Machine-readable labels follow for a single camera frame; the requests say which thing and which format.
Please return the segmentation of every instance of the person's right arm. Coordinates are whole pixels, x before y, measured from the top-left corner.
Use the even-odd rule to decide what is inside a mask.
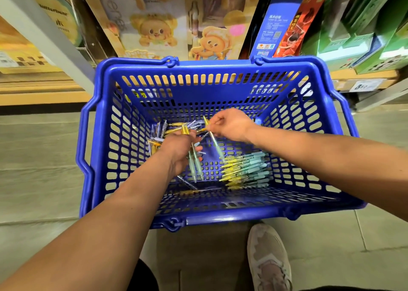
[[[408,152],[405,150],[351,136],[258,126],[235,108],[212,117],[208,130],[234,141],[252,143],[408,221]]]

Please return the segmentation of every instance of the blue shopping basket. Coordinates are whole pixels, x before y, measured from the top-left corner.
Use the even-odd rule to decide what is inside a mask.
[[[358,137],[347,101],[334,90],[325,63],[316,57],[254,57],[251,60],[184,61],[110,58],[96,69],[95,93],[84,106],[76,161],[85,174],[80,216],[107,198],[148,157],[152,125],[211,118],[235,107],[257,124],[313,133],[343,134],[332,97],[339,100],[352,136]],[[96,106],[91,164],[84,155],[89,111]],[[220,160],[210,138],[199,188],[223,187]],[[245,154],[250,145],[220,139],[226,155]],[[358,198],[340,192],[308,172],[270,155],[267,188],[201,191],[169,185],[151,228],[221,221],[287,217],[361,208]],[[184,173],[191,180],[190,173]]]

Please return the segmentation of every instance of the shoe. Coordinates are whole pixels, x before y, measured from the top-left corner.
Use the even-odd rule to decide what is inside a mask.
[[[291,291],[288,254],[276,230],[256,224],[248,237],[248,262],[255,291]]]

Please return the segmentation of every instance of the gray floor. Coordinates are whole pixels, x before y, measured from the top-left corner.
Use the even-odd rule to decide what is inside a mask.
[[[354,119],[362,137],[408,149],[407,105]],[[77,219],[83,181],[75,164],[78,121],[72,113],[0,117],[0,282]],[[408,290],[408,224],[375,206],[265,222],[287,248],[294,290],[327,284]],[[251,290],[250,227],[153,230],[141,258],[161,290]]]

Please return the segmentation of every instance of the bear cartoon character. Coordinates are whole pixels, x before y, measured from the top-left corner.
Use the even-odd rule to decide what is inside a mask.
[[[209,26],[202,31],[200,45],[191,48],[195,60],[224,60],[232,48],[232,36],[227,29]]]
[[[133,14],[130,16],[132,26],[139,32],[140,45],[148,47],[154,45],[177,46],[173,37],[173,30],[177,27],[177,19],[170,14]]]

